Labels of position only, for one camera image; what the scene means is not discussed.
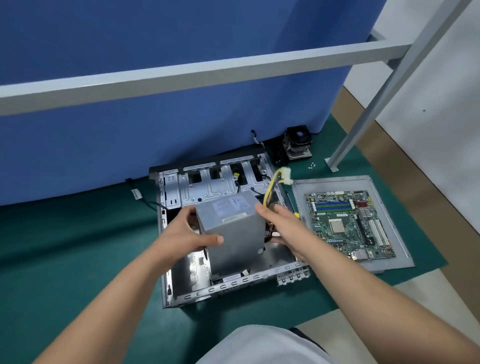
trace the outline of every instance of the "blue partition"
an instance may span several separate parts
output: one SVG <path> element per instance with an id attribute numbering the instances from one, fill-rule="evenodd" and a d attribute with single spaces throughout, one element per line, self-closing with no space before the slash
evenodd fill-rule
<path id="1" fill-rule="evenodd" d="M 358 43 L 385 0 L 6 0 L 0 84 Z M 321 130 L 349 67 L 0 118 L 0 205 Z"/>

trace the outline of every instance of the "green circuit board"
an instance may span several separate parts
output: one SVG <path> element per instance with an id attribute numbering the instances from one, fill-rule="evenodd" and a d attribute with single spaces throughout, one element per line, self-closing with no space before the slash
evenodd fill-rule
<path id="1" fill-rule="evenodd" d="M 394 258 L 367 191 L 304 195 L 313 231 L 352 260 Z"/>

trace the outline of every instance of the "green anti-static mat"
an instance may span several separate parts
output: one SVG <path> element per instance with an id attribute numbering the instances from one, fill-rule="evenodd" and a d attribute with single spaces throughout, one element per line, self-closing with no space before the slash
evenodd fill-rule
<path id="1" fill-rule="evenodd" d="M 330 117 L 314 137 L 314 159 L 290 165 L 293 178 L 332 176 L 324 158 L 344 136 Z M 313 160 L 316 167 L 310 170 Z M 446 263 L 357 148 L 335 174 L 352 175 L 373 178 L 416 264 L 387 271 L 382 279 L 394 285 Z M 151 181 L 140 181 L 139 188 L 153 198 Z M 31 362 L 156 236 L 156 214 L 135 201 L 124 183 L 0 207 L 0 361 Z M 334 309 L 335 303 L 315 277 L 282 287 L 272 280 L 170 309 L 161 307 L 158 284 L 126 362 L 195 362 L 239 326 L 290 328 Z"/>

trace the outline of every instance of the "gray metal bar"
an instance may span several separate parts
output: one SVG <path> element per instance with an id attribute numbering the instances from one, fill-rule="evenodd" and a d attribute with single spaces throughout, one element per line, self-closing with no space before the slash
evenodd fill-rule
<path id="1" fill-rule="evenodd" d="M 363 132 L 373 120 L 390 102 L 399 91 L 405 81 L 417 69 L 440 38 L 447 32 L 454 21 L 463 10 L 470 4 L 471 0 L 444 0 L 440 8 L 422 30 L 418 38 L 413 42 L 397 69 L 392 72 L 385 81 L 382 88 L 375 95 L 371 103 L 360 115 L 350 132 L 340 143 L 330 158 L 327 158 L 327 165 L 336 172 L 337 165 L 341 162 L 348 151 L 355 145 Z"/>
<path id="2" fill-rule="evenodd" d="M 0 116 L 138 97 L 403 57 L 384 40 L 135 71 L 0 86 Z"/>

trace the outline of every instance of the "metal post base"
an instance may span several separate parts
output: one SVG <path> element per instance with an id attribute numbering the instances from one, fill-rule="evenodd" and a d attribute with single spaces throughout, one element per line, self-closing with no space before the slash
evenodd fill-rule
<path id="1" fill-rule="evenodd" d="M 325 158 L 325 162 L 327 163 L 327 165 L 328 165 L 328 160 L 329 160 L 329 159 L 330 159 L 330 158 Z M 338 172 L 338 168 L 337 168 L 337 167 L 330 167 L 330 166 L 328 166 L 328 167 L 330 168 L 330 170 L 331 170 L 332 172 Z"/>

